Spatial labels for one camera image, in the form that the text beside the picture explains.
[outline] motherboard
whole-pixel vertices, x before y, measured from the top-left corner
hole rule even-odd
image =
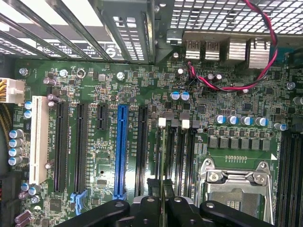
[[[222,86],[260,73],[194,65],[221,75]],[[112,199],[149,195],[149,179],[171,179],[174,194],[197,206],[215,200],[273,223],[281,132],[302,113],[287,84],[303,91],[300,74],[276,64],[248,93],[220,93],[190,81],[182,61],[17,60],[26,102],[14,107],[24,152],[13,169],[41,185],[24,194],[22,211],[32,212],[30,226],[55,226]]]

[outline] blue pcie slot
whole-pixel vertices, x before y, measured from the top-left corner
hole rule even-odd
[[[113,199],[125,199],[125,156],[127,145],[128,106],[118,106],[117,138],[116,138],[116,166]]]

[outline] white pci slot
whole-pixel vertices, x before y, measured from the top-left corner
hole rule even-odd
[[[40,184],[46,180],[49,107],[44,96],[33,96],[30,136],[29,183]]]

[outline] green circuit board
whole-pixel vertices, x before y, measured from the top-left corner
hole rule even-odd
[[[185,113],[190,121],[198,121],[199,129],[195,135],[194,158],[193,158],[193,184],[191,198],[196,200],[197,179],[200,174],[201,164],[206,158],[211,158],[216,168],[227,170],[255,170],[261,161],[269,165],[272,177],[273,212],[277,192],[279,149],[281,132],[274,129],[273,125],[287,123],[287,116],[301,113],[302,110],[291,103],[292,91],[288,91],[286,83],[289,80],[299,79],[298,70],[287,70],[284,65],[272,67],[268,73],[268,80],[257,85],[248,95],[237,96],[235,93],[216,93],[207,90],[204,86],[187,81],[186,70],[180,78],[175,77],[178,68],[184,67],[182,62],[167,61],[159,66],[148,65],[127,65],[87,62],[63,62],[63,61],[37,61],[17,60],[16,79],[26,82],[26,101],[31,101],[32,96],[47,96],[48,86],[43,84],[43,79],[49,77],[57,81],[52,88],[52,93],[60,97],[61,101],[69,105],[69,133],[68,133],[68,154],[67,154],[67,175],[66,189],[64,192],[53,190],[53,169],[48,170],[47,180],[42,183],[42,192],[39,194],[40,202],[32,204],[30,198],[22,201],[22,209],[29,209],[33,212],[34,219],[31,226],[43,226],[42,220],[48,219],[50,226],[63,222],[74,217],[75,207],[70,202],[70,196],[74,190],[74,159],[76,150],[76,124],[78,103],[89,105],[88,113],[88,143],[86,155],[86,189],[88,195],[84,198],[84,207],[81,212],[90,210],[113,199],[115,184],[115,148],[117,135],[117,109],[119,105],[128,105],[128,135],[126,148],[126,173],[125,191],[126,200],[132,203],[135,195],[136,178],[136,152],[138,138],[138,110],[140,106],[148,107],[148,141],[145,159],[144,192],[141,195],[148,195],[147,178],[154,178],[156,168],[159,165],[157,152],[166,151],[168,138],[168,127],[171,126],[170,119],[178,120],[179,127],[176,137],[173,140],[174,160],[172,181],[175,183],[175,194],[177,182],[175,181],[175,168],[178,155],[178,133],[180,132],[180,114]],[[18,73],[20,68],[27,68],[28,75],[21,76]],[[86,72],[84,78],[77,77],[77,71],[83,69]],[[59,71],[67,70],[68,76],[60,77]],[[219,63],[197,64],[196,70],[200,74],[221,74],[223,75],[222,85],[230,85],[233,82],[252,81],[259,71],[243,72],[234,67],[223,67]],[[118,80],[117,73],[125,75],[123,80]],[[173,101],[170,94],[173,91],[179,93],[188,91],[188,101]],[[100,131],[97,129],[97,106],[100,103],[108,105],[108,128]],[[24,129],[23,163],[15,167],[16,171],[28,171],[28,158],[30,149],[30,130],[27,128],[30,120],[23,117],[25,108],[16,106],[14,109],[14,129]],[[56,110],[50,109],[49,115],[49,140],[48,160],[55,158],[55,134],[56,134]],[[217,124],[214,121],[216,115],[235,115],[238,118],[249,116],[265,117],[268,126],[258,127],[255,124],[243,126]],[[159,117],[167,118],[166,130],[158,133]],[[238,141],[258,140],[268,141],[268,147],[264,148],[260,142],[258,148],[252,148],[251,144],[246,148],[238,145],[238,148],[230,148],[220,145],[219,138],[236,138]],[[210,139],[217,145],[211,145]],[[256,211],[256,216],[261,218],[263,210]]]

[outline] black pcie slot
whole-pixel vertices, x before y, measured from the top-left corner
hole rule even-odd
[[[74,171],[74,192],[85,190],[85,169],[88,136],[88,104],[77,104],[77,138]]]
[[[145,162],[147,153],[148,136],[148,107],[139,107],[138,116],[138,141],[136,154],[136,182],[135,196],[141,196],[144,193]]]
[[[107,130],[108,122],[108,104],[101,103],[98,105],[97,109],[97,129]]]
[[[278,227],[303,224],[302,141],[302,135],[283,133],[275,221]]]
[[[66,156],[68,141],[68,103],[58,103],[55,135],[53,190],[64,192],[66,186]]]
[[[182,173],[184,162],[184,147],[187,131],[181,130],[178,134],[178,153],[177,153],[177,166],[176,166],[176,183],[178,196],[182,195]]]
[[[156,160],[155,160],[155,179],[160,179],[160,143],[161,143],[161,130],[157,130],[156,142]]]
[[[191,198],[191,185],[193,177],[193,165],[194,165],[194,152],[195,152],[195,136],[196,129],[189,129],[188,143],[187,143],[187,159],[186,159],[186,172],[185,172],[185,195]]]
[[[176,129],[173,127],[168,128],[167,146],[166,146],[166,160],[165,160],[165,179],[171,179],[173,162],[174,162],[174,142],[175,142]]]

